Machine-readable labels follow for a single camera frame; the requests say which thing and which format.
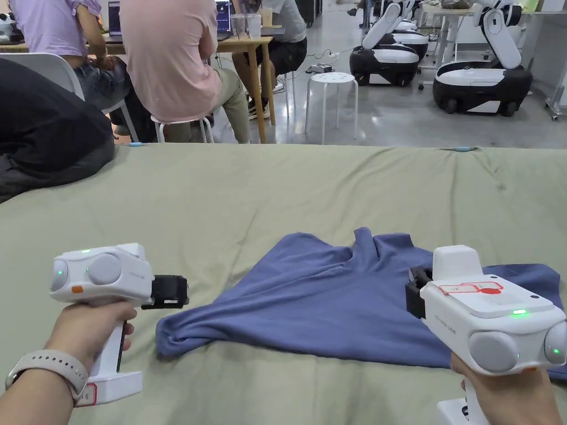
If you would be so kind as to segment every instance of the red label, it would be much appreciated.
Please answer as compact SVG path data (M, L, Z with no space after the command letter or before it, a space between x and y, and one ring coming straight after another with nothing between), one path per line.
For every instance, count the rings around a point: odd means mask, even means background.
M87 384L84 388L81 398L77 402L77 407L94 406L96 404L97 387L94 382Z
M463 282L458 285L440 285L439 289L444 295L477 294L479 292L488 295L498 295L502 293L504 286L497 282Z

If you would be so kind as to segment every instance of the blue t-shirt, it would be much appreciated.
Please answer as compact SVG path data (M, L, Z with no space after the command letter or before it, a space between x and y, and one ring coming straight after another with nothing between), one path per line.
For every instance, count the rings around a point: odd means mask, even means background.
M234 341L338 359L448 368L449 349L406 310L408 269L431 267L409 235L354 232L352 248L314 235L285 236L235 287L211 304L165 317L156 328L164 356ZM541 264L491 266L496 274L562 309L559 275ZM550 371L567 380L567 367Z

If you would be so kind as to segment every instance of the white chair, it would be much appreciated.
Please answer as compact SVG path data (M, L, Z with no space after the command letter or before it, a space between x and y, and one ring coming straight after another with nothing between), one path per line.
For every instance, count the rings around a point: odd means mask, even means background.
M287 111L287 117L289 118L289 100L287 98L287 74L283 76L285 78L285 82L283 84L283 89L285 90L285 109ZM295 72L291 72L291 90L293 91L293 104L295 105Z
M155 123L155 132L158 135L158 143L165 143L166 142L166 138L163 135L163 128L166 125L168 125L168 124L187 124L189 122L195 122L195 121L199 121L199 125L201 126L201 135L203 136L203 142L204 143L207 143L207 142L214 143L213 130L211 129L211 124L210 124L209 120L207 119L207 117L203 117L203 118L199 118L198 120L191 120L191 121L162 122L162 121L159 121L156 117L154 117L152 115L151 120Z
M322 73L313 75L307 82L307 105L305 111L305 133L307 133L307 124L309 119L309 98L311 97L311 82L323 83L323 139L322 144L325 144L325 116L327 115L327 86L329 84L337 85L337 128L338 128L338 114L341 108L340 86L345 83L354 83L354 138L356 139L358 127L358 83L353 75L347 73Z
M52 53L0 53L0 58L7 59L12 62L17 62L32 71L46 77L55 84L63 87L72 93L75 93L82 100L84 100L83 89L79 83L79 79L73 71L73 68L61 56ZM102 112L107 114L122 109L126 125L130 131L130 137L133 142L138 142L138 135L134 129L134 124L126 108L124 99L118 102L111 108L105 109Z

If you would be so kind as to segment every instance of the hand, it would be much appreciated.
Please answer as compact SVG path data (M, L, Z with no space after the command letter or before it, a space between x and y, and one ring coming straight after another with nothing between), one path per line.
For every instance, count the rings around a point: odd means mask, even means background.
M95 66L104 71L112 71L116 66L116 57L105 56L103 58L97 58L95 61Z
M116 324L131 320L137 315L130 303L120 302L91 307L73 304L65 307L55 322L53 332L45 345L47 350L59 350L79 360L91 371L96 356L112 334ZM125 334L131 335L134 327L126 325ZM132 343L125 339L123 350Z
M516 375L479 375L455 354L451 369L472 383L491 425L561 425L549 375L545 370L525 370Z

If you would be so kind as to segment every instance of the laptop screen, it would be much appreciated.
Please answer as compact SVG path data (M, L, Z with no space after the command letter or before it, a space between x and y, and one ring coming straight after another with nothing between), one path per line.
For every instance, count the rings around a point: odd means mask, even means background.
M120 29L120 2L108 2L108 32L110 35L122 35Z
M217 32L229 34L230 29L230 0L215 0L217 2Z

